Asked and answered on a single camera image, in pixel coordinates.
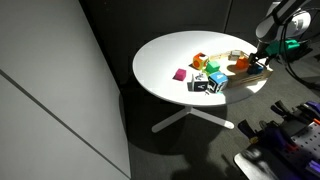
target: pink block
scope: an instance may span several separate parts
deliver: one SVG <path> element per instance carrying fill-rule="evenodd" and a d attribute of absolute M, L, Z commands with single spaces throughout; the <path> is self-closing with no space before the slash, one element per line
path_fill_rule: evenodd
<path fill-rule="evenodd" d="M 184 70 L 184 69 L 178 69 L 175 76 L 174 76 L 174 79 L 176 80 L 179 80 L 179 81 L 183 81 L 184 78 L 186 77 L 187 75 L 187 71 Z"/>

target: table leg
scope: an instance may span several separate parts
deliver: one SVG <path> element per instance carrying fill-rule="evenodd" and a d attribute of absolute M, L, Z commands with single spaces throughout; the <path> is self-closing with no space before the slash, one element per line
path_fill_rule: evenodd
<path fill-rule="evenodd" d="M 164 129 L 165 127 L 169 126 L 170 124 L 176 122 L 180 118 L 186 116 L 187 114 L 190 113 L 191 107 L 186 106 L 184 109 L 181 111 L 175 113 L 174 115 L 168 117 L 167 119 L 159 122 L 158 124 L 154 125 L 152 127 L 152 132 L 157 133 L 160 130 Z"/>
<path fill-rule="evenodd" d="M 195 116 L 201 117 L 203 119 L 206 119 L 210 122 L 216 123 L 220 126 L 226 127 L 228 129 L 233 129 L 234 128 L 234 124 L 230 121 L 226 121 L 224 119 L 218 118 L 216 116 L 213 116 L 211 114 L 199 111 L 197 109 L 191 108 L 190 114 L 193 114 Z"/>

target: white round table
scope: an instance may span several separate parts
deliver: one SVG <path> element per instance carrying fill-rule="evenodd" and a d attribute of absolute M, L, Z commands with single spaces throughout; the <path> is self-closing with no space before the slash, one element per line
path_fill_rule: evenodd
<path fill-rule="evenodd" d="M 153 132 L 160 131 L 189 113 L 229 129 L 234 128 L 233 123 L 193 107 L 238 102 L 259 91 L 266 79 L 225 89 L 217 94 L 207 95 L 205 92 L 188 90 L 192 73 L 199 73 L 190 67 L 196 54 L 202 52 L 210 56 L 232 50 L 241 50 L 246 54 L 256 52 L 256 48 L 246 41 L 209 31 L 184 31 L 164 35 L 148 42 L 137 52 L 133 60 L 133 72 L 141 86 L 163 100 L 185 106 L 185 109 L 153 126 Z M 173 79 L 179 68 L 187 71 L 184 81 Z"/>

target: dark floor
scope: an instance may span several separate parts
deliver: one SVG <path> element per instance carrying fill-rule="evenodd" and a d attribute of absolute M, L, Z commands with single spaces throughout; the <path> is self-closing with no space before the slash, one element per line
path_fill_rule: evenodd
<path fill-rule="evenodd" d="M 287 107 L 308 100 L 320 101 L 320 93 L 298 83 L 284 66 L 272 62 L 270 67 L 274 70 L 273 75 L 252 97 L 201 110 L 235 125 L 247 119 L 253 129 L 260 130 L 260 120 L 282 121 L 270 110 L 278 100 Z M 296 61 L 293 68 L 302 77 L 320 77 L 320 63 L 315 58 Z M 248 139 L 237 128 L 229 130 L 188 115 L 154 134 L 151 132 L 154 124 L 183 107 L 161 101 L 135 83 L 122 94 L 133 180 L 246 179 L 233 162 L 233 157 L 249 145 Z"/>

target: cube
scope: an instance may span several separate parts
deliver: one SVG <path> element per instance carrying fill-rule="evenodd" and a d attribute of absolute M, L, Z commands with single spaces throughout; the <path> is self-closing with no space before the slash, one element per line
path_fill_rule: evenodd
<path fill-rule="evenodd" d="M 192 91 L 205 91 L 208 88 L 208 77 L 205 73 L 192 74 Z"/>
<path fill-rule="evenodd" d="M 222 91 L 223 89 L 225 89 L 227 84 L 228 77 L 220 71 L 215 72 L 209 76 L 208 89 L 213 93 Z"/>
<path fill-rule="evenodd" d="M 241 56 L 241 51 L 239 50 L 231 51 L 229 55 L 229 60 L 234 60 L 234 61 L 238 60 L 240 56 Z"/>
<path fill-rule="evenodd" d="M 176 74 L 174 75 L 174 79 L 179 80 L 179 81 L 183 81 L 184 78 L 187 75 L 187 71 L 184 69 L 178 69 Z"/>
<path fill-rule="evenodd" d="M 203 69 L 203 67 L 207 66 L 207 62 L 209 57 L 203 53 L 198 53 L 193 57 L 192 66 L 198 70 Z"/>
<path fill-rule="evenodd" d="M 254 64 L 252 66 L 249 66 L 248 70 L 247 70 L 247 73 L 248 74 L 260 74 L 262 71 L 263 71 L 263 66 L 260 65 L 260 64 Z"/>
<path fill-rule="evenodd" d="M 220 69 L 220 65 L 217 61 L 210 61 L 208 62 L 205 71 L 207 72 L 207 75 L 210 75 L 212 73 L 219 71 L 219 69 Z"/>
<path fill-rule="evenodd" d="M 247 58 L 239 58 L 236 63 L 237 69 L 246 69 L 249 67 L 249 61 Z"/>

